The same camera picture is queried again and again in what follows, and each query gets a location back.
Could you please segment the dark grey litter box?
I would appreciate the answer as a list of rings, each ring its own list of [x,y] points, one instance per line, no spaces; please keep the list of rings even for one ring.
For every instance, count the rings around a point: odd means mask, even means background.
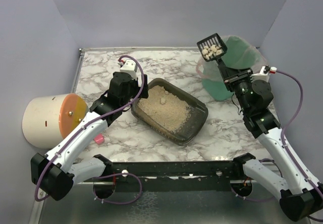
[[[149,97],[132,104],[132,115],[177,145],[191,142],[206,122],[206,105],[162,78],[148,88]]]

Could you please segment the black litter scoop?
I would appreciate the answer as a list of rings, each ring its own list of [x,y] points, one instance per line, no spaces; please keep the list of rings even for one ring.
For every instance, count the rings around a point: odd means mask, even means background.
[[[227,53],[227,46],[219,34],[215,33],[197,42],[202,59],[206,64],[225,67],[222,57]]]

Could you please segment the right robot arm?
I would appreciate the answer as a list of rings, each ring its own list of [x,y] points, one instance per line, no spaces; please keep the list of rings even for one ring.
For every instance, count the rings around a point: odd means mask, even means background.
[[[229,68],[221,59],[217,64],[226,88],[237,97],[247,130],[270,153],[282,175],[254,158],[242,164],[243,173],[266,188],[292,221],[322,210],[322,183],[301,161],[285,136],[286,128],[268,109],[274,98],[268,79],[277,68],[264,66],[255,74],[250,68]]]

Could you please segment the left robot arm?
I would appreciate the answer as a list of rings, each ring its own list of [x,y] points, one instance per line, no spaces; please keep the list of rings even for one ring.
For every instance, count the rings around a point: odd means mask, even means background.
[[[31,179],[52,199],[63,199],[74,185],[102,176],[110,178],[113,163],[100,154],[89,161],[75,163],[79,154],[113,121],[122,115],[124,108],[138,98],[148,97],[147,75],[138,84],[128,73],[114,72],[109,89],[93,102],[81,123],[47,154],[31,158]]]

